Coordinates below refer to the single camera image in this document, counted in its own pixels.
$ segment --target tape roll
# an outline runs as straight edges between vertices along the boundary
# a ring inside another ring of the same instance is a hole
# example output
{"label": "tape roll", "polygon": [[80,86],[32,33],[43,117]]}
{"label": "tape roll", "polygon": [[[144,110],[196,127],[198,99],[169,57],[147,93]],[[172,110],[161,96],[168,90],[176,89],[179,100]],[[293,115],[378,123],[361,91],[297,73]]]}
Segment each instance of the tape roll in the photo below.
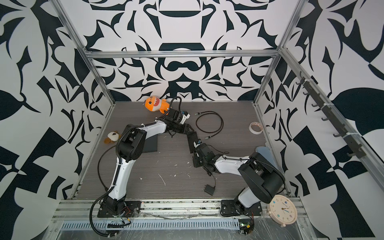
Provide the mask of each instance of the tape roll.
{"label": "tape roll", "polygon": [[[258,126],[260,128],[260,131],[253,130],[252,125]],[[251,131],[251,133],[253,133],[253,134],[258,135],[258,134],[263,132],[263,126],[259,122],[251,122],[251,124],[249,125],[249,131]]]}

